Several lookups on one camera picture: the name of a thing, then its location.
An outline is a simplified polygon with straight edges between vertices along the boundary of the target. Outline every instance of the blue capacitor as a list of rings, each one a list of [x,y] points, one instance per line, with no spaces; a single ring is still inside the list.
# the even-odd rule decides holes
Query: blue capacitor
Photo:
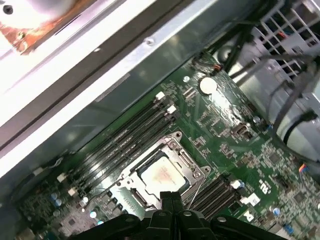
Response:
[[[289,235],[294,233],[294,229],[290,225],[284,225],[283,228]]]
[[[274,209],[273,209],[273,214],[275,215],[275,216],[279,216],[280,215],[280,213],[281,213],[281,211],[280,211],[280,208],[278,208],[278,207],[275,207]]]
[[[52,199],[52,201],[55,201],[58,198],[58,194],[56,194],[55,192],[51,193],[50,198]]]
[[[239,180],[239,182],[240,182],[240,188],[244,188],[246,186],[243,181]]]
[[[62,205],[62,200],[60,198],[58,198],[57,200],[54,201],[54,204],[57,206],[57,207],[60,207]]]

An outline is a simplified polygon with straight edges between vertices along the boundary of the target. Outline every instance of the metal panel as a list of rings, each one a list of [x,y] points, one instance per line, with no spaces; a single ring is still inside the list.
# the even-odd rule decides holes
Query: metal panel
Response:
[[[308,14],[308,9],[305,7],[302,1],[295,1],[293,8],[286,9],[286,14],[283,9],[276,9],[266,16],[261,26],[253,30],[254,44],[245,46],[235,69],[241,68],[255,56],[286,53],[318,55],[320,53],[320,37],[312,31],[312,27],[319,24],[320,17],[317,11]],[[271,122],[275,120],[289,94],[285,90],[279,90],[272,98],[270,94],[282,81],[292,81],[297,76],[297,69],[292,66],[299,67],[300,63],[295,60],[290,62],[275,60],[260,62],[246,76],[236,79],[236,81],[239,81],[238,84],[241,85],[240,88],[261,112],[266,113],[271,101],[269,111]],[[314,91],[305,93],[307,99],[300,99],[292,106],[278,130],[279,136],[283,137],[286,130],[306,109],[312,107],[316,113],[320,114],[319,97],[317,97],[320,95],[314,94],[318,86],[319,84],[316,85]],[[299,125],[293,131],[288,146],[315,161],[320,159],[320,149],[318,148],[320,142],[319,127],[318,121]]]
[[[31,169],[66,148],[79,149],[141,96],[200,51],[212,38],[224,31],[222,26],[226,25],[226,20],[244,18],[250,11],[248,6],[252,6],[252,0],[194,1],[150,36],[149,41],[143,42],[125,56],[5,155],[0,162],[1,175],[28,156],[0,179],[2,189],[11,189],[16,184],[12,176],[26,175]],[[109,92],[123,77],[123,83]],[[106,90],[107,97],[93,102]]]

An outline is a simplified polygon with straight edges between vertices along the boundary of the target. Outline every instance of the silver metal surface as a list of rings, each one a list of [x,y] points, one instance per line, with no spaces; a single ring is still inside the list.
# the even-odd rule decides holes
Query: silver metal surface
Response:
[[[18,105],[18,107],[15,104],[11,104],[10,107],[2,105],[0,111],[4,118],[9,119],[14,112],[21,109],[36,96],[34,92],[30,96],[28,92],[25,92],[25,89],[36,86],[35,83],[38,83],[36,90],[42,92],[50,85],[47,84],[47,81],[54,82],[57,77],[70,68],[70,65],[78,62],[80,60],[79,54],[87,54],[89,51],[92,52],[99,48],[100,46],[97,44],[99,41],[103,38],[107,39],[112,32],[118,29],[119,25],[125,22],[124,17],[125,19],[133,17],[133,10],[137,13],[137,8],[139,6],[140,9],[142,8],[141,4],[145,4],[144,7],[147,7],[146,2],[149,5],[151,4],[150,1],[144,0],[127,0],[114,10],[107,19],[102,20],[101,24],[91,27],[89,36],[86,35],[87,40],[90,39],[90,44],[85,44],[82,41],[80,45],[74,45],[76,42],[73,42],[70,47],[59,52],[52,61],[50,59],[47,64],[41,65],[37,71],[26,76],[13,89],[15,94],[12,91],[10,95],[8,94],[7,97],[1,99],[1,103]],[[66,148],[77,151],[128,109],[137,99],[160,83],[169,73],[202,50],[206,44],[219,36],[227,27],[230,27],[223,27],[226,20],[245,18],[252,10],[250,7],[257,2],[252,0],[194,1],[150,36],[155,40],[153,46],[142,42],[54,117],[34,130],[23,142],[2,157],[0,177],[24,158],[25,160],[13,169],[14,172],[17,171],[17,174],[21,174],[21,172],[26,174],[28,169],[32,168],[29,163],[41,165]],[[115,23],[115,26],[109,25],[110,22]],[[107,34],[105,32],[106,26],[109,27]],[[103,54],[103,50],[95,52],[95,54]],[[106,96],[99,103],[94,102],[98,96],[101,96],[125,75],[128,77],[123,83],[113,91],[106,93]],[[2,195],[12,188],[13,179],[10,179],[7,177],[0,179],[1,184],[5,185],[2,189],[6,189],[2,191]]]
[[[146,203],[146,206],[144,206],[143,203],[140,202],[142,207],[155,206],[157,209],[160,209],[161,190],[158,186],[153,185],[153,183],[158,183],[159,181],[161,185],[166,186],[167,191],[171,192],[180,191],[182,187],[187,184],[189,187],[181,193],[182,201],[186,200],[197,190],[197,186],[204,181],[207,175],[179,143],[181,138],[182,133],[180,131],[162,137],[121,172],[117,180],[120,184],[117,185],[117,187],[127,188],[128,190],[134,189],[135,194],[133,194],[133,197],[136,195],[137,202],[139,203],[142,200],[143,203]],[[156,165],[162,158],[168,160],[165,165],[166,170],[163,171],[163,169],[159,168],[154,169],[154,171],[149,172],[149,174],[152,175],[152,179],[155,179],[155,182],[145,181],[144,173],[149,171],[149,169],[152,168],[153,165]],[[150,160],[156,161],[152,165],[148,165],[147,169],[142,170]],[[176,184],[178,180],[176,178],[177,176],[174,176],[175,173],[180,179],[183,179],[184,183],[175,185],[177,189],[172,190],[170,186],[166,184],[170,181]]]
[[[76,0],[5,0],[0,3],[0,20],[18,29],[33,29],[66,14]]]
[[[0,126],[155,1],[97,0],[27,56],[0,35]]]

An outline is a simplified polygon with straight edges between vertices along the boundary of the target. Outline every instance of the black cable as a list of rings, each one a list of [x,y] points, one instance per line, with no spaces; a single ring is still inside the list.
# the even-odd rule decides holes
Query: black cable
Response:
[[[265,109],[265,114],[266,114],[266,120],[267,122],[270,122],[270,109],[271,109],[271,103],[276,95],[276,93],[280,90],[283,89],[285,86],[287,86],[289,82],[287,80],[284,80],[282,83],[280,83],[269,95],[269,101],[267,103],[266,109]]]
[[[252,15],[248,18],[249,21],[259,21],[263,16],[265,16],[276,4],[277,0],[269,0],[265,7],[258,6],[253,10]],[[224,71],[229,73],[231,68],[235,65],[237,59],[239,58],[241,51],[251,35],[254,25],[245,26],[240,33],[239,37],[235,41],[235,44],[224,64]]]
[[[265,61],[265,60],[282,60],[282,61],[291,61],[291,60],[300,60],[306,62],[306,64],[312,62],[314,59],[313,56],[306,55],[306,54],[281,54],[281,55],[263,55],[258,58],[259,61]],[[252,67],[254,67],[256,64],[255,61],[249,62],[247,65],[245,65],[242,69],[235,72],[230,76],[230,78],[235,79],[236,77],[240,76],[241,74],[245,73]]]
[[[315,120],[316,118],[318,117],[317,114],[315,114],[314,111],[310,110],[310,111],[307,111],[303,114],[300,115],[300,117],[289,127],[289,129],[286,131],[285,135],[284,135],[284,138],[283,138],[283,142],[285,145],[288,145],[288,140],[289,140],[289,137],[291,135],[291,133],[293,132],[293,130],[299,126],[301,123],[304,123],[304,122],[309,122],[311,120]]]
[[[291,109],[292,105],[295,103],[295,101],[301,96],[301,94],[306,89],[306,87],[310,84],[310,82],[315,81],[316,64],[314,63],[310,65],[308,68],[308,71],[309,71],[308,73],[303,72],[298,76],[298,79],[296,80],[296,84],[294,86],[292,93],[289,95],[285,103],[282,105],[280,111],[278,112],[273,124],[273,129],[272,129],[272,131],[275,134],[277,134],[280,124],[282,123],[283,119],[285,118],[285,116]]]

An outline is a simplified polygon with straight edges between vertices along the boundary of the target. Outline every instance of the ventilation hole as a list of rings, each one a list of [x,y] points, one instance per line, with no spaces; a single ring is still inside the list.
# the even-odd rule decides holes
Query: ventilation hole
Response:
[[[311,48],[312,46],[316,45],[317,44],[317,41],[316,40],[312,40],[310,42],[307,43],[307,45]]]
[[[268,31],[262,26],[262,25],[259,25],[257,27],[257,29],[263,34],[263,35],[268,35]]]
[[[270,52],[270,54],[271,54],[271,55],[278,55],[278,53],[277,53],[276,50],[272,50],[272,51]]]
[[[284,54],[286,52],[282,46],[277,47],[276,50],[279,52],[279,54]]]
[[[291,64],[290,67],[292,68],[292,70],[295,73],[299,73],[301,71],[301,67],[298,64],[296,64],[295,62],[293,64]]]
[[[283,67],[282,69],[283,69],[283,71],[285,71],[286,74],[292,73],[291,69],[288,66]]]
[[[293,21],[293,22],[291,23],[291,25],[292,25],[292,27],[293,27],[295,30],[297,30],[297,31],[304,26],[299,19]]]
[[[270,29],[272,32],[274,32],[274,31],[278,28],[277,25],[275,25],[274,22],[273,22],[271,19],[269,19],[268,21],[266,21],[265,24],[269,27],[269,29]]]
[[[316,24],[312,25],[310,27],[310,30],[313,32],[316,38],[320,41],[320,22],[317,22]]]
[[[279,43],[278,39],[276,37],[271,38],[270,40],[271,45],[277,45]]]
[[[287,35],[291,35],[293,34],[295,31],[290,27],[290,26],[286,26],[284,29],[283,29],[283,32]]]
[[[311,33],[307,29],[300,32],[299,35],[302,37],[303,40],[308,40],[312,37]]]
[[[276,62],[277,62],[281,67],[286,64],[285,61],[283,61],[283,60],[277,60]]]
[[[272,16],[272,18],[279,26],[282,26],[286,23],[286,21],[283,19],[283,17],[279,13],[275,13]]]
[[[267,50],[269,50],[269,49],[272,47],[269,42],[264,43],[263,46],[264,46]]]

